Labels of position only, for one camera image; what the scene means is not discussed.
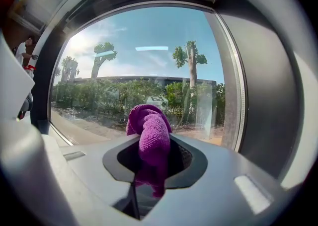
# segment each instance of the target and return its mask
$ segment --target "white panel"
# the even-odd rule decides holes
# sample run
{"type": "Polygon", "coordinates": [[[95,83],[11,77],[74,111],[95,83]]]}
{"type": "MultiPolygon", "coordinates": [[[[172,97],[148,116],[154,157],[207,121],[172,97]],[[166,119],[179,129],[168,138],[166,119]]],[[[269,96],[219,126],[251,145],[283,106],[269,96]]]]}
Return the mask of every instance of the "white panel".
{"type": "Polygon", "coordinates": [[[22,68],[0,31],[0,119],[16,119],[34,81],[22,68]]]}

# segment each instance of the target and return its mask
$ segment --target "dirt ground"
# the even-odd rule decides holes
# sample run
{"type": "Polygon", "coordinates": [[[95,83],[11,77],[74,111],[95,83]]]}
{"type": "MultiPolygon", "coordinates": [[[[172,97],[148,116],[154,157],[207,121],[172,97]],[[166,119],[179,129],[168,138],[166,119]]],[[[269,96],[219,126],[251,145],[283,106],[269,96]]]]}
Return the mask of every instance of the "dirt ground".
{"type": "MultiPolygon", "coordinates": [[[[52,108],[51,120],[61,133],[78,145],[107,141],[125,135],[125,126],[118,125],[109,118],[79,116],[69,110],[52,108]]],[[[186,126],[179,127],[173,133],[220,146],[223,127],[211,128],[210,133],[206,134],[203,129],[186,126]]]]}

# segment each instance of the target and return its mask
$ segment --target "blue sky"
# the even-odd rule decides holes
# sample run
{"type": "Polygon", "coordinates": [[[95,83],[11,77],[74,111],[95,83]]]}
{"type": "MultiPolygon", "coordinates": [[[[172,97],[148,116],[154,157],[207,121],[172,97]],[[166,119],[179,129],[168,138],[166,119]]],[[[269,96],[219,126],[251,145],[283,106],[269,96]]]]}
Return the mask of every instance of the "blue sky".
{"type": "MultiPolygon", "coordinates": [[[[151,7],[132,10],[103,19],[73,36],[59,63],[66,56],[79,63],[77,77],[90,77],[95,58],[94,47],[110,42],[118,52],[105,61],[98,76],[174,76],[189,77],[187,63],[177,68],[172,58],[175,47],[196,41],[199,54],[208,64],[197,65],[198,79],[224,83],[220,54],[203,12],[178,7],[151,7]],[[164,46],[163,51],[137,51],[136,47],[164,46]]],[[[55,78],[57,83],[61,76],[55,78]]]]}

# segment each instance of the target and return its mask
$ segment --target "purple microfiber towel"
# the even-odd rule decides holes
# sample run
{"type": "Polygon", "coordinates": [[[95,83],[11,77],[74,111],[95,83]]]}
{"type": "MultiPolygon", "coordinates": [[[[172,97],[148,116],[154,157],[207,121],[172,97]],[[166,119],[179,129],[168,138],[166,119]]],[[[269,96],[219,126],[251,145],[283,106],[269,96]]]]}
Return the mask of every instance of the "purple microfiber towel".
{"type": "Polygon", "coordinates": [[[154,105],[135,106],[130,114],[126,134],[140,134],[139,156],[143,161],[137,172],[135,186],[151,185],[153,196],[160,198],[164,194],[164,181],[168,172],[168,154],[170,152],[170,124],[162,111],[154,105]]]}
{"type": "Polygon", "coordinates": [[[170,152],[170,124],[162,111],[154,105],[135,106],[128,118],[126,135],[140,134],[139,156],[150,166],[159,166],[170,152]]]}

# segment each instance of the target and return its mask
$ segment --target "window glass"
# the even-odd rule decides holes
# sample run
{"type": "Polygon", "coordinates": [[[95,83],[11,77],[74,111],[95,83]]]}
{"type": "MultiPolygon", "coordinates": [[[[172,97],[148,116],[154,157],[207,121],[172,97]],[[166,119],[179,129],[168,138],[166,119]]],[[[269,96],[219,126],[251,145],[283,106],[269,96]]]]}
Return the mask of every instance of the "window glass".
{"type": "Polygon", "coordinates": [[[67,42],[55,72],[51,121],[71,142],[124,136],[130,110],[144,103],[158,106],[174,133],[222,145],[224,75],[204,12],[131,10],[67,42]]]}

